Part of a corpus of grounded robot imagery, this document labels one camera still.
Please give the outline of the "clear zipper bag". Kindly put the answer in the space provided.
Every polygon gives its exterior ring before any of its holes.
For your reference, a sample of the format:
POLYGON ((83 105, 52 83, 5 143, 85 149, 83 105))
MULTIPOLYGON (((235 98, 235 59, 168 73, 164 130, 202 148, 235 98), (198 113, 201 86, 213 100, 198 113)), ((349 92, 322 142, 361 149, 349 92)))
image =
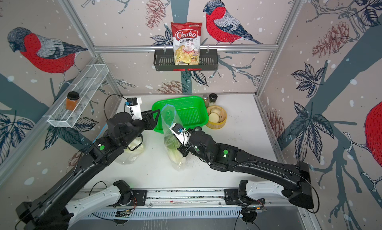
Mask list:
POLYGON ((166 104, 161 109, 161 120, 162 120, 162 128, 163 128, 164 138, 165 138, 165 136, 174 136, 172 134, 172 132, 170 131, 170 126, 172 124, 180 123, 181 125, 183 125, 181 118, 179 117, 179 115, 176 111, 176 108, 170 104, 166 104))
POLYGON ((109 166, 126 153, 139 151, 143 145, 142 132, 145 127, 141 121, 132 123, 108 123, 104 135, 97 139, 86 154, 93 159, 93 164, 109 166))

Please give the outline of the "chinese cabbage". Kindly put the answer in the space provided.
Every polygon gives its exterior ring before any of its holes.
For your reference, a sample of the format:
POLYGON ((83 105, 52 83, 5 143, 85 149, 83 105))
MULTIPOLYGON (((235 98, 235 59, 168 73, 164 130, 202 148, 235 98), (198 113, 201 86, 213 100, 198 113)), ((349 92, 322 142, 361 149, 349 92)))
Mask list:
POLYGON ((164 144, 173 167, 181 170, 186 163, 186 158, 178 150, 180 147, 178 139, 174 136, 165 136, 164 144))
POLYGON ((124 149, 127 153, 139 154, 144 151, 143 140, 141 137, 137 137, 127 148, 124 149))

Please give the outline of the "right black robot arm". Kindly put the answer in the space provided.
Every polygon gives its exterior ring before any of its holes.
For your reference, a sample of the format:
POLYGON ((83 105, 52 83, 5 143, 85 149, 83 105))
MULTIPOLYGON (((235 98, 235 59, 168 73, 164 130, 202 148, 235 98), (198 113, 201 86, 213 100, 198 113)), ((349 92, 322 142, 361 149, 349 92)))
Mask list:
POLYGON ((184 157, 191 153, 213 170, 246 173, 272 181, 283 186, 282 195, 291 204, 305 209, 314 208, 307 163, 282 164, 260 158, 232 145, 215 142, 200 127, 188 130, 175 127, 174 136, 181 144, 178 151, 184 157))

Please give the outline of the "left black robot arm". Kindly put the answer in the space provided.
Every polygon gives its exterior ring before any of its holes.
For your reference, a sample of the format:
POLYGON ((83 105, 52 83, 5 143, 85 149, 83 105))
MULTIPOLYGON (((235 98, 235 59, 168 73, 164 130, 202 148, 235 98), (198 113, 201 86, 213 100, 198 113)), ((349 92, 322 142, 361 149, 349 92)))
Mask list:
POLYGON ((133 119, 130 113, 121 112, 107 120, 103 137, 90 145, 62 179, 32 202, 22 202, 16 213, 26 230, 67 230, 81 218, 102 207, 122 204, 131 199, 131 188, 119 180, 101 193, 83 198, 79 202, 73 197, 98 173, 123 154, 124 150, 145 130, 153 130, 159 119, 160 110, 142 112, 141 119, 133 119))

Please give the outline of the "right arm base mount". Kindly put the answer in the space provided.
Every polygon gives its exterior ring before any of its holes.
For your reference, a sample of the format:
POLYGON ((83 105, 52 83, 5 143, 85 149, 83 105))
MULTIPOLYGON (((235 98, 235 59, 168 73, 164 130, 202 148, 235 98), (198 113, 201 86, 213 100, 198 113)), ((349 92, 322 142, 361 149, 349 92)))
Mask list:
POLYGON ((264 205, 265 199, 252 199, 248 197, 243 191, 239 191, 238 188, 228 188, 224 189, 224 201, 226 205, 237 205, 240 207, 245 207, 247 205, 264 205))

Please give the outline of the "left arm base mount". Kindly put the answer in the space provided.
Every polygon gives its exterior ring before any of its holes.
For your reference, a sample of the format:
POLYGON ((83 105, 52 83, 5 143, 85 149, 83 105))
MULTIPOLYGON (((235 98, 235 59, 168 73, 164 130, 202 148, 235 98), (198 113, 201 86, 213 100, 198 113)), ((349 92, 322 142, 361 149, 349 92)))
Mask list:
POLYGON ((109 207, 143 207, 147 199, 147 190, 133 189, 128 194, 122 194, 117 202, 109 207))

